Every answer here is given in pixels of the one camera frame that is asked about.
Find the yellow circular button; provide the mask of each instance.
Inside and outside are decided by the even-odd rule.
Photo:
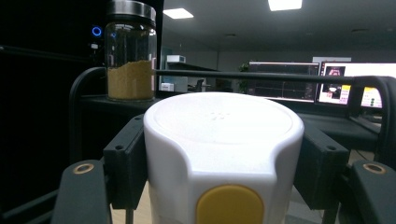
[[[205,192],[196,206],[197,224],[261,224],[264,204],[252,189],[223,185]]]

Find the monitor screen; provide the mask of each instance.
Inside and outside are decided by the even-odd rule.
[[[318,63],[250,62],[248,71],[284,75],[317,76]],[[314,102],[316,87],[315,83],[250,80],[247,84],[247,94],[264,96],[267,98]]]
[[[396,77],[396,63],[322,63],[321,76],[358,77],[386,76]],[[320,84],[317,100],[322,103],[346,105],[349,96],[349,85]],[[361,106],[381,108],[381,97],[376,88],[364,88]]]

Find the white cylindrical container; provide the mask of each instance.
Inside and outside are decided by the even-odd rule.
[[[170,97],[144,117],[153,223],[281,223],[304,125],[257,96]]]

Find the ceiling light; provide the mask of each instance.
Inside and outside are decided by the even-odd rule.
[[[163,11],[163,14],[167,15],[168,17],[172,19],[187,19],[187,18],[192,18],[192,14],[188,12],[184,8],[175,8],[175,9],[167,9]]]
[[[271,11],[300,9],[303,0],[268,0]]]

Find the ceiling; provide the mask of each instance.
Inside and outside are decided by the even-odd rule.
[[[267,0],[164,0],[194,18],[163,15],[162,46],[183,51],[396,50],[395,0],[303,0],[270,11]]]

